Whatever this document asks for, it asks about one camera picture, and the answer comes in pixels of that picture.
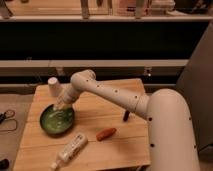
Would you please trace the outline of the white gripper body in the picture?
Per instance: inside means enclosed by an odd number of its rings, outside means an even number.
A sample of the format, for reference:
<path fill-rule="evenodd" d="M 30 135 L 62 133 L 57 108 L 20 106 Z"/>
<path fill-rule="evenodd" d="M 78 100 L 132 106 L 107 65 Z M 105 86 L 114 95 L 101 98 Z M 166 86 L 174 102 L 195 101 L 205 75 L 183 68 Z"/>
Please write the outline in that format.
<path fill-rule="evenodd" d="M 75 103 L 80 96 L 80 92 L 71 84 L 67 85 L 60 94 L 60 99 L 65 104 Z"/>

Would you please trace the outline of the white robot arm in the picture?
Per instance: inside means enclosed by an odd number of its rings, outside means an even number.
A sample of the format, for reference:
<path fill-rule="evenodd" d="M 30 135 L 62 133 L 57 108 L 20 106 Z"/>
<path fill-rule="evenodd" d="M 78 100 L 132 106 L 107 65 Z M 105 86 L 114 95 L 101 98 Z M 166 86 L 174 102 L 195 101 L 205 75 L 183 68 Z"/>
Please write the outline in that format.
<path fill-rule="evenodd" d="M 62 105 L 75 103 L 83 92 L 95 94 L 145 119 L 150 165 L 147 171 L 200 171 L 192 116 L 185 98 L 175 90 L 151 95 L 104 84 L 92 70 L 74 73 L 62 90 Z"/>

